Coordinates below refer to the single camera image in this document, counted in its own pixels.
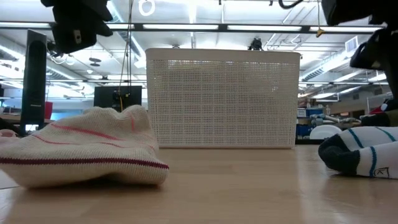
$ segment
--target plastic basket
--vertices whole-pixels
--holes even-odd
[[[149,49],[146,57],[161,147],[294,146],[300,54]]]

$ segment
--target navy and white sock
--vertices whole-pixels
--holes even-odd
[[[359,127],[319,147],[326,166],[345,174],[398,179],[398,128]]]

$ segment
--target table surface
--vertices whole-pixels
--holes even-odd
[[[21,120],[21,116],[20,115],[13,115],[13,114],[0,114],[0,118],[5,119],[6,121],[20,121]],[[45,123],[51,123],[54,122],[53,120],[50,119],[45,119],[44,120]]]
[[[161,150],[160,187],[0,190],[0,223],[396,223],[398,180],[344,177],[316,146]]]

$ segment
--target black monitor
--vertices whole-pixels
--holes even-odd
[[[141,105],[142,86],[99,86],[94,90],[94,106],[113,108],[120,112],[132,105]]]

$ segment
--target teal stripe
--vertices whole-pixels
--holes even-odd
[[[393,135],[390,134],[388,131],[383,130],[383,129],[379,128],[379,127],[375,127],[375,128],[377,128],[378,130],[384,132],[384,133],[391,139],[391,141],[393,141],[393,142],[394,142],[394,141],[397,141],[397,140],[393,137]]]
[[[369,170],[369,176],[374,177],[374,170],[376,168],[376,163],[377,163],[377,154],[373,146],[371,146],[371,151],[372,151],[372,166],[371,170]]]
[[[352,129],[349,129],[348,132],[351,133],[351,135],[354,137],[356,143],[358,144],[358,146],[363,149],[363,145],[361,143],[361,141],[359,140],[359,137],[354,133],[354,131]]]

